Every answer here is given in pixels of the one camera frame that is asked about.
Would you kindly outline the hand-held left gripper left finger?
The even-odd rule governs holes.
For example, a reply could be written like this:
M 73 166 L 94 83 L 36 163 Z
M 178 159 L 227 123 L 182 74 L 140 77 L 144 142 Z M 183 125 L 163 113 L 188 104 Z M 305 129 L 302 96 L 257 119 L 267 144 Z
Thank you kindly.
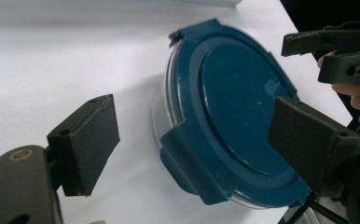
M 56 184 L 67 196 L 89 196 L 119 143 L 111 94 L 79 107 L 48 134 L 49 156 L 57 162 Z

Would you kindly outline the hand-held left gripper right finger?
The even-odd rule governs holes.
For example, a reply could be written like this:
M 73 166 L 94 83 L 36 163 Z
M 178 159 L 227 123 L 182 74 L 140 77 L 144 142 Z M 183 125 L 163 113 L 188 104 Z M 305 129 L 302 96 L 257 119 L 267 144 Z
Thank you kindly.
M 277 97 L 269 143 L 319 196 L 338 198 L 346 161 L 356 157 L 360 134 L 298 100 Z

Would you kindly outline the round container with blue lid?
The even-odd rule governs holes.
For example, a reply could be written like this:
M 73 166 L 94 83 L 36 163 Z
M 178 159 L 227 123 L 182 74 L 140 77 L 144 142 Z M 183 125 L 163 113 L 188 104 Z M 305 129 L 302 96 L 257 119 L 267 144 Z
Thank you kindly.
M 309 187 L 268 141 L 278 96 L 297 91 L 270 52 L 218 20 L 170 35 L 153 103 L 159 155 L 178 186 L 208 204 L 301 206 Z

